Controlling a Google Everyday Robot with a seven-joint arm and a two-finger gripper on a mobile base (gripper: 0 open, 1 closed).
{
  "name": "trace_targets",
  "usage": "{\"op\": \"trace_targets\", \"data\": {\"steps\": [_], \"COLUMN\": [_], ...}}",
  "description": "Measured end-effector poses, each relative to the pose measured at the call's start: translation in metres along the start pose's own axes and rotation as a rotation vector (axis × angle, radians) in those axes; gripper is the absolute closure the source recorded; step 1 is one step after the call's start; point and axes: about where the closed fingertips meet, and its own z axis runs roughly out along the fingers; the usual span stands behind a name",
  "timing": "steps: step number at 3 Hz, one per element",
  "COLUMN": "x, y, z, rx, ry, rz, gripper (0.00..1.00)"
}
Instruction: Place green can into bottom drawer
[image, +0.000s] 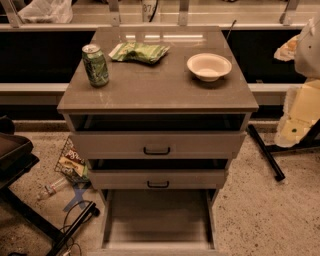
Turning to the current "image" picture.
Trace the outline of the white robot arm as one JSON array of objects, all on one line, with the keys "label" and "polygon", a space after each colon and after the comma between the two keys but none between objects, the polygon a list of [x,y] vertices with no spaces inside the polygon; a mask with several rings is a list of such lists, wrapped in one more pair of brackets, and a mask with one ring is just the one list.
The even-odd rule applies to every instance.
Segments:
[{"label": "white robot arm", "polygon": [[295,71],[306,77],[300,88],[287,91],[277,127],[276,145],[288,148],[298,144],[320,119],[320,15],[278,48],[274,57],[293,60]]}]

